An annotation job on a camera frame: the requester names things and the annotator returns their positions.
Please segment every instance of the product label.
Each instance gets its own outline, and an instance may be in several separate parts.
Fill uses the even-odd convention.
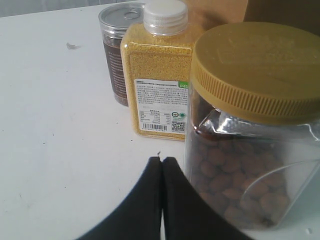
[[[104,45],[113,92],[122,98],[127,98],[124,69],[122,67],[120,48]]]
[[[187,82],[135,79],[134,85],[140,130],[185,134]]]

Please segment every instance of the white table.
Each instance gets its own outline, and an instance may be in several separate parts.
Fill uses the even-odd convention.
[[[0,240],[74,239],[124,199],[150,156],[182,164],[183,142],[137,136],[114,100],[98,21],[105,7],[0,18]],[[249,234],[319,239],[319,182],[281,228]]]

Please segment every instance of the yellow bottle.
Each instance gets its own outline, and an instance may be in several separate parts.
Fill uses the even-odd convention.
[[[121,56],[136,133],[185,139],[192,51],[203,32],[178,0],[147,3],[143,23],[127,30]]]

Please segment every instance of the plastic jar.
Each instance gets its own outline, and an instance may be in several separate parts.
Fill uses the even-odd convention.
[[[203,32],[188,23],[188,8],[178,0],[147,3],[143,23],[127,30],[121,56],[136,133],[185,139],[192,51]]]
[[[99,14],[105,57],[115,100],[128,106],[127,91],[120,53],[121,40],[128,27],[143,21],[144,3],[130,2],[109,6]]]
[[[319,168],[320,38],[242,22],[196,42],[185,173],[242,229],[276,226]]]

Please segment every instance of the white cap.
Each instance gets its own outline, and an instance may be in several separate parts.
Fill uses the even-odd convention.
[[[155,0],[144,6],[144,28],[155,35],[181,33],[188,24],[188,7],[179,0]]]

